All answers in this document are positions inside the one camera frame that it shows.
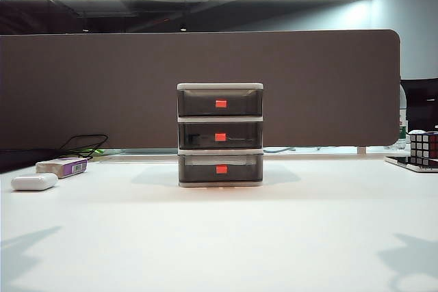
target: cable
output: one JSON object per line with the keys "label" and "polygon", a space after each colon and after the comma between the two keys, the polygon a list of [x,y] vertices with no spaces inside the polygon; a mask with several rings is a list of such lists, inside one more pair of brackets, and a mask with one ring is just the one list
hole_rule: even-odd
{"label": "cable", "polygon": [[282,148],[280,150],[266,150],[265,148],[263,149],[263,153],[267,153],[267,154],[275,154],[275,153],[281,153],[281,152],[285,152],[286,150],[295,150],[294,147],[285,147]]}
{"label": "cable", "polygon": [[[69,148],[64,149],[65,146],[67,146],[72,140],[77,138],[84,138],[84,137],[102,137],[103,139],[100,142],[92,143],[92,144],[86,144],[75,148]],[[52,151],[57,152],[58,156],[67,156],[67,155],[75,155],[78,157],[84,157],[86,159],[92,159],[94,152],[98,148],[100,148],[103,143],[105,143],[108,140],[108,136],[104,133],[99,134],[88,134],[88,135],[74,135],[70,137],[67,142],[63,143],[61,147],[59,148],[24,148],[24,149],[18,149],[18,150],[0,150],[0,152],[30,152],[30,151]],[[93,146],[90,150],[84,150],[85,148],[88,148],[90,146]]]}
{"label": "cable", "polygon": [[[70,143],[72,140],[77,139],[77,138],[84,138],[84,137],[103,137],[103,139],[98,143],[92,143],[92,144],[87,144],[87,145],[82,145],[79,147],[67,149],[67,150],[65,150],[66,155],[77,155],[79,157],[85,157],[86,159],[92,159],[93,156],[91,154],[96,152],[96,150],[98,148],[100,148],[102,146],[102,144],[108,140],[108,136],[106,134],[103,134],[103,133],[89,134],[89,135],[75,135],[75,136],[70,137],[70,139],[67,140],[67,142],[65,142],[60,147],[60,150],[64,150],[64,147],[67,146],[68,143]],[[90,147],[90,146],[93,146],[91,150],[84,150],[85,148]]]}

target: desk surface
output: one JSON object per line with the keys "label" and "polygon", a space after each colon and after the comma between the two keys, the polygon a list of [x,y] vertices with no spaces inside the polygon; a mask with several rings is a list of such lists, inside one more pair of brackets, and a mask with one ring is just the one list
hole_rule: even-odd
{"label": "desk surface", "polygon": [[438,289],[438,174],[382,156],[266,157],[262,187],[219,189],[104,161],[12,192],[32,171],[1,175],[5,292]]}

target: white rubik's cube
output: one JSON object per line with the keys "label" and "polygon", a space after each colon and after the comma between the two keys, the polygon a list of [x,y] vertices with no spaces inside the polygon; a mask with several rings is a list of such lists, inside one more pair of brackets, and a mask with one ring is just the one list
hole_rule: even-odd
{"label": "white rubik's cube", "polygon": [[411,156],[438,158],[438,133],[418,133],[410,135]]}

